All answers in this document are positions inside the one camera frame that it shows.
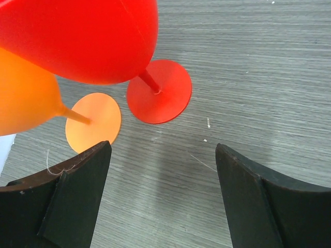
wine glass bowl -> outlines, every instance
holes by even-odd
[[[155,0],[11,0],[0,47],[73,81],[116,84],[150,62],[157,18]]]
[[[0,136],[23,132],[61,115],[56,78],[0,48]]]

white object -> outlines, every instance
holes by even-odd
[[[207,117],[207,127],[210,128],[210,120],[209,120],[209,117]]]
[[[0,136],[0,175],[4,169],[11,146],[14,144],[16,134]]]

red round base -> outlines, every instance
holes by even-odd
[[[140,78],[130,80],[127,102],[133,115],[149,124],[173,120],[187,107],[192,95],[190,75],[180,64],[170,60],[152,61],[146,68],[161,92],[156,94]]]

wine glass stem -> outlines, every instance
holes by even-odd
[[[155,94],[159,94],[161,92],[160,86],[154,81],[152,76],[149,74],[147,70],[144,70],[139,77],[152,89]]]
[[[81,122],[81,123],[84,123],[84,124],[87,124],[87,125],[91,124],[90,119],[88,119],[85,116],[82,116],[81,114],[78,114],[77,112],[75,112],[67,107],[64,107],[62,116],[75,120],[75,121],[78,121],[78,122]]]

table surface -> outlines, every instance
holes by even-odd
[[[127,83],[59,79],[69,107],[101,91],[123,114],[92,247],[231,247],[217,143],[331,187],[331,2],[159,0],[159,15],[154,59],[181,63],[194,87],[176,120],[136,120]],[[45,169],[48,150],[49,165],[73,157],[64,127],[55,118],[18,134],[1,185]]]

